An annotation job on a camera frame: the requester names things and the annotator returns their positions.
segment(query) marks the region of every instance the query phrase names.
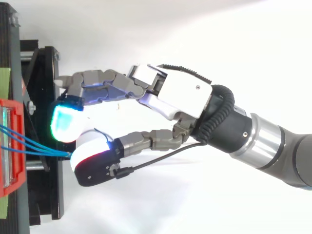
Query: green light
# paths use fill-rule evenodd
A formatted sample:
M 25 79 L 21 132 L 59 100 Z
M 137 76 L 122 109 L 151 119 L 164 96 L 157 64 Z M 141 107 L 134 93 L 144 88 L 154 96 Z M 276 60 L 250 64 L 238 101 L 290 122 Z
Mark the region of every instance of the green light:
M 52 136 L 62 142 L 72 142 L 82 133 L 84 118 L 81 111 L 66 106 L 56 106 L 52 114 Z

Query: red plastic holder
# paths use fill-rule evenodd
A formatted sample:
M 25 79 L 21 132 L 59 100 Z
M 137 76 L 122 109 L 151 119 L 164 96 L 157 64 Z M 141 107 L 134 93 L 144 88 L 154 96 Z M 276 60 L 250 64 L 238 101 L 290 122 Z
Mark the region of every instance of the red plastic holder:
M 2 121 L 6 119 L 7 127 L 14 130 L 15 132 L 18 132 L 19 134 L 24 135 L 23 104 L 12 100 L 0 99 L 0 108 L 2 109 L 1 113 L 3 114 L 3 116 L 1 116 Z M 21 137 L 15 134 L 12 135 L 18 138 L 19 140 L 24 141 Z M 25 146 L 23 144 L 11 139 L 10 137 L 6 138 L 5 143 L 7 144 L 5 146 L 8 146 L 8 148 L 25 151 Z M 26 181 L 25 154 L 0 150 L 0 197 L 9 195 L 10 193 L 18 189 L 25 181 Z

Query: screw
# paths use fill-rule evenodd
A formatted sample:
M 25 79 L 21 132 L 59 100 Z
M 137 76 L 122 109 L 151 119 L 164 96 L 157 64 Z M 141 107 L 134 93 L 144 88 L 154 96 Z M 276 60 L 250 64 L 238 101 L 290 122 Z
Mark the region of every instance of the screw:
M 28 112 L 32 116 L 34 114 L 34 111 L 36 110 L 36 106 L 32 101 L 28 102 Z
M 56 61 L 60 61 L 60 53 L 58 51 L 54 54 L 54 58 Z
M 18 18 L 18 15 L 17 13 L 13 13 L 10 17 L 10 23 L 12 26 L 18 28 L 20 27 L 20 24 L 19 24 L 19 18 Z

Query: white wall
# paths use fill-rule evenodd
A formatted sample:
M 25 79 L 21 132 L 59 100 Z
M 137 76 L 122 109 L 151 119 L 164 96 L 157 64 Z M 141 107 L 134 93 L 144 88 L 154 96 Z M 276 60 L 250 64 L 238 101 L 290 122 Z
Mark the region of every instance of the white wall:
M 61 75 L 127 73 L 137 62 L 184 65 L 231 88 L 243 109 L 293 132 L 312 132 L 309 0 L 9 2 L 20 12 L 21 39 L 61 52 Z M 118 110 L 104 103 L 88 113 L 114 137 L 173 124 L 135 101 L 120 102 Z M 123 165 L 156 155 L 145 152 Z M 91 188 L 78 186 L 65 163 L 64 196 L 64 217 L 46 220 L 32 234 L 312 232 L 310 192 L 208 146 Z

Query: blue wire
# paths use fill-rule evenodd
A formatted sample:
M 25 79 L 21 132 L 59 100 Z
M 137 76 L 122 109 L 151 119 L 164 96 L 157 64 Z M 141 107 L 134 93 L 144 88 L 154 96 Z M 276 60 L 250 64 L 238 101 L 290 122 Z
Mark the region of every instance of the blue wire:
M 15 150 L 15 149 L 11 149 L 11 148 L 6 148 L 1 146 L 1 148 L 3 150 L 7 150 L 7 151 L 11 151 L 11 152 L 16 152 L 16 153 L 22 153 L 22 154 L 28 154 L 28 155 L 39 155 L 39 156 L 56 156 L 56 157 L 60 157 L 59 155 L 51 155 L 51 154 L 44 154 L 44 153 L 38 153 L 38 152 L 31 152 L 31 151 L 23 151 L 23 150 Z
M 44 146 L 44 145 L 41 145 L 41 144 L 39 144 L 39 143 L 37 143 L 37 142 L 35 142 L 35 141 L 33 141 L 33 140 L 31 140 L 31 139 L 29 139 L 29 138 L 23 136 L 22 134 L 20 134 L 20 133 L 18 133 L 18 132 L 15 132 L 14 130 L 3 126 L 2 124 L 0 124 L 0 127 L 1 127 L 1 128 L 4 128 L 5 130 L 7 130 L 7 131 L 9 131 L 9 132 L 14 133 L 15 135 L 17 135 L 17 136 L 23 138 L 25 141 L 28 141 L 28 142 L 32 143 L 33 145 L 36 145 L 36 146 L 38 146 L 38 147 L 40 147 L 40 148 L 42 148 L 42 149 L 45 149 L 45 150 L 48 150 L 48 151 L 53 151 L 54 153 L 63 153 L 63 151 L 54 150 L 54 149 L 51 149 L 51 148 L 46 147 L 46 146 Z
M 34 147 L 34 146 L 30 145 L 30 144 L 27 144 L 27 143 L 25 143 L 24 141 L 19 140 L 18 138 L 16 138 L 16 137 L 13 136 L 12 134 L 9 134 L 8 132 L 6 132 L 5 130 L 3 130 L 3 129 L 1 129 L 1 128 L 0 128 L 0 132 L 3 132 L 3 133 L 5 133 L 5 134 L 7 134 L 9 137 L 11 137 L 12 139 L 14 139 L 15 141 L 17 141 L 17 142 L 19 142 L 19 143 L 21 143 L 21 144 L 27 146 L 27 147 L 30 148 L 30 149 L 33 149 L 33 150 L 36 150 L 36 151 L 39 151 L 39 152 L 42 152 L 42 153 L 54 154 L 53 151 L 48 151 L 48 150 L 40 149 L 40 148 Z

